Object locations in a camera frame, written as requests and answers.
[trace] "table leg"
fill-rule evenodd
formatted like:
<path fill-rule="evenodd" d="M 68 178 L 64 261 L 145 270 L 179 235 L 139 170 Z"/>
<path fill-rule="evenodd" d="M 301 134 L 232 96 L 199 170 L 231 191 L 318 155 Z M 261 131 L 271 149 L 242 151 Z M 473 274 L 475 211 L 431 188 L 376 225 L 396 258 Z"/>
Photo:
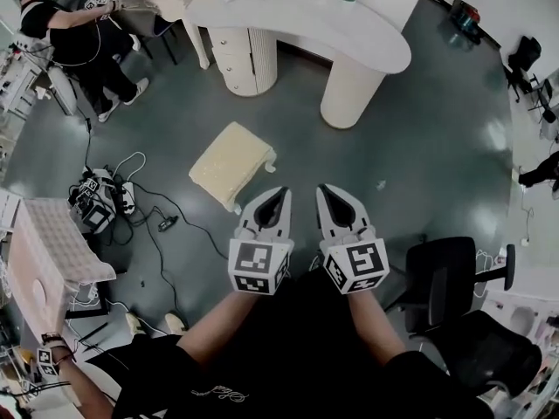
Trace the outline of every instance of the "table leg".
<path fill-rule="evenodd" d="M 386 73 L 337 52 L 322 98 L 322 118 L 332 127 L 347 129 L 359 121 Z"/>
<path fill-rule="evenodd" d="M 207 70 L 210 67 L 210 61 L 208 60 L 206 50 L 204 49 L 204 43 L 202 42 L 202 38 L 200 37 L 200 30 L 196 25 L 189 22 L 186 17 L 183 17 L 183 24 L 190 40 L 192 41 L 192 44 L 194 45 L 196 53 L 198 54 L 198 58 L 200 59 L 200 66 L 204 70 Z"/>

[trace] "white cabinet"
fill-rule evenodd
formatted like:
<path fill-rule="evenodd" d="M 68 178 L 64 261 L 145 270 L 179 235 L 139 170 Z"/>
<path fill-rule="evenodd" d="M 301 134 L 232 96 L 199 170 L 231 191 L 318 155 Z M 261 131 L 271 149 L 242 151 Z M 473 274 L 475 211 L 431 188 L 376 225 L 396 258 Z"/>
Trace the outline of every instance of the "white cabinet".
<path fill-rule="evenodd" d="M 256 96 L 278 79 L 276 39 L 271 31 L 209 29 L 213 53 L 225 85 L 238 96 Z"/>

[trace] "white sneaker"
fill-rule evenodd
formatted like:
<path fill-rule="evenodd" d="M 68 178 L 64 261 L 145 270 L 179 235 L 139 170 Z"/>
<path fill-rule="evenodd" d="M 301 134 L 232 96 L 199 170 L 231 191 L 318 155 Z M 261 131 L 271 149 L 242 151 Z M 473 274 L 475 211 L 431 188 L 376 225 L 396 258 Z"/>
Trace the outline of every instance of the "white sneaker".
<path fill-rule="evenodd" d="M 113 106 L 109 109 L 109 111 L 108 111 L 108 112 L 104 112 L 104 113 L 102 113 L 101 115 L 99 115 L 99 116 L 97 117 L 97 119 L 99 120 L 99 122 L 107 122 L 108 117 L 111 116 L 111 113 L 114 112 L 114 109 L 115 109 L 116 107 L 118 107 L 119 104 L 121 103 L 119 100 L 113 100 L 112 102 L 113 102 Z"/>
<path fill-rule="evenodd" d="M 188 328 L 174 313 L 165 315 L 165 322 L 172 335 L 184 335 Z"/>
<path fill-rule="evenodd" d="M 140 321 L 133 313 L 130 312 L 126 313 L 126 322 L 128 323 L 128 327 L 130 328 L 130 333 L 132 334 L 133 337 L 139 333 L 143 333 L 143 334 L 146 333 L 146 331 L 144 331 L 143 328 L 141 327 Z"/>
<path fill-rule="evenodd" d="M 149 79 L 148 78 L 143 78 L 140 79 L 138 82 L 136 82 L 136 95 L 128 102 L 125 102 L 124 105 L 125 106 L 131 106 L 134 101 L 136 101 L 138 99 L 138 97 L 144 93 L 146 91 L 146 88 L 148 88 L 149 86 Z"/>

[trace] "desk drawer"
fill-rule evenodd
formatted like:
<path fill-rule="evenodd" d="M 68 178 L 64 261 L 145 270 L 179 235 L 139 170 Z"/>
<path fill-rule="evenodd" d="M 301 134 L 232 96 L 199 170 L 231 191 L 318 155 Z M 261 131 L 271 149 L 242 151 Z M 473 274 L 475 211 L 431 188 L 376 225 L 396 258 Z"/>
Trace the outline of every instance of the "desk drawer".
<path fill-rule="evenodd" d="M 234 75 L 224 75 L 225 85 L 232 93 L 238 96 L 256 96 L 256 78 L 252 73 L 238 73 Z"/>
<path fill-rule="evenodd" d="M 251 43 L 246 28 L 218 28 L 208 29 L 214 50 L 225 54 L 239 54 L 251 52 Z"/>
<path fill-rule="evenodd" d="M 252 72 L 252 59 L 248 53 L 224 54 L 214 48 L 213 54 L 216 58 L 219 71 L 224 75 L 254 74 Z"/>

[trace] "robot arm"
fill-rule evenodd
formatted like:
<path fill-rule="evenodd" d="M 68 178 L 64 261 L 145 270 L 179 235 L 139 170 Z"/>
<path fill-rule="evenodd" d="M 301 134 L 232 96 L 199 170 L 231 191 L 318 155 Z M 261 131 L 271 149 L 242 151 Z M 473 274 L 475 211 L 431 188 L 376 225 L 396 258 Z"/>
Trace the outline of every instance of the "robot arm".
<path fill-rule="evenodd" d="M 343 293 L 377 287 L 390 273 L 384 241 L 376 238 L 367 210 L 343 189 L 316 189 L 324 268 Z"/>
<path fill-rule="evenodd" d="M 230 241 L 228 271 L 238 292 L 273 295 L 289 268 L 292 193 L 266 191 L 246 205 Z"/>

